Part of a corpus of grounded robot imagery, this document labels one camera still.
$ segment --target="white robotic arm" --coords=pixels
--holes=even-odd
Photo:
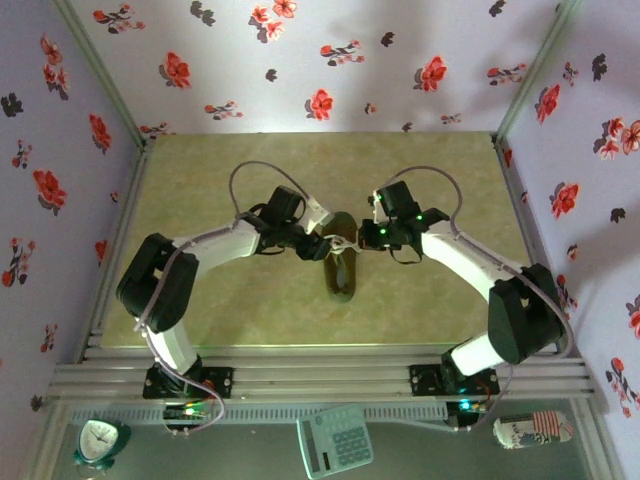
[[[369,201],[374,218],[360,229],[362,248],[393,253],[410,246],[420,258],[450,268],[489,304],[487,331],[443,356],[443,376],[452,393],[465,379],[503,363],[518,364],[560,339],[564,329],[557,308],[539,295],[559,303],[544,266],[525,267],[503,258],[457,230],[439,210],[421,211],[404,182],[374,191]]]
[[[294,214],[303,202],[297,219]],[[269,203],[216,230],[173,241],[150,235],[118,285],[117,297],[164,363],[180,375],[197,375],[189,374],[200,360],[181,321],[194,282],[219,265],[275,246],[295,248],[303,260],[322,260],[331,243],[314,230],[331,216],[313,197],[305,200],[281,186]]]

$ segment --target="can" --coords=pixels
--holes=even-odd
[[[568,442],[573,427],[557,410],[508,415],[493,423],[493,435],[507,450]]]

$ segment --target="green alarm clock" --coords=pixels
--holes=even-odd
[[[86,466],[106,473],[130,438],[131,428],[121,422],[87,420],[78,434],[78,449],[73,460],[78,467]]]

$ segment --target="beige table surface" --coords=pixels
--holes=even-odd
[[[121,271],[151,233],[188,236],[231,221],[227,180],[246,160],[277,164],[320,202],[349,211],[358,222],[371,218],[367,196],[398,170],[444,168],[465,195],[461,228],[527,261],[487,133],[177,135],[156,143]],[[445,179],[413,172],[406,181],[422,209],[453,211],[455,192]],[[241,208],[266,202],[279,184],[288,185],[270,169],[241,170]],[[484,300],[435,261],[403,266],[387,253],[365,252],[357,275],[356,296],[340,305],[328,297],[321,263],[303,262],[294,252],[235,260],[196,284],[186,328],[200,346],[449,343],[486,328]],[[103,345],[142,345],[132,327],[133,319],[113,301]]]

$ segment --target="wall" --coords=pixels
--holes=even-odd
[[[143,132],[494,131],[560,0],[67,0]]]
[[[136,147],[50,2],[4,4],[0,38],[0,478],[13,480],[55,364],[74,360]]]
[[[584,2],[505,145],[627,478],[640,469],[638,22],[632,0]]]

